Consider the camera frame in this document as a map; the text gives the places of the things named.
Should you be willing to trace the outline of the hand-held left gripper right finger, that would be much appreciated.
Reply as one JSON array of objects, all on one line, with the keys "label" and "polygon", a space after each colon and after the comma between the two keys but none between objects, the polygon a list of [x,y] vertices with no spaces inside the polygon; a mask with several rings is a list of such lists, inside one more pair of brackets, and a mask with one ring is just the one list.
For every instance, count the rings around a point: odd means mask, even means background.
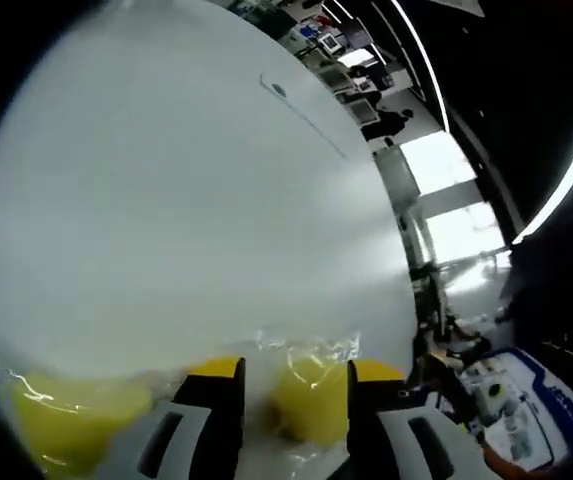
[{"label": "hand-held left gripper right finger", "polygon": [[479,410],[456,373],[437,363],[437,393],[453,417],[421,403],[395,369],[347,365],[349,460],[357,479],[496,479],[477,436]]}]

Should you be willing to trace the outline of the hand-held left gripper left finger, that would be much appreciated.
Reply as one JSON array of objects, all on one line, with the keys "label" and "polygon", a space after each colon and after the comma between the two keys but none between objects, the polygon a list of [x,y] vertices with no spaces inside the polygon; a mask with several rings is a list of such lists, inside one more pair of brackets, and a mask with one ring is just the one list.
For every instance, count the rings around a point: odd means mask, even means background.
[{"label": "hand-held left gripper left finger", "polygon": [[233,479],[243,443],[246,359],[189,369],[169,400],[119,431],[95,479]]}]

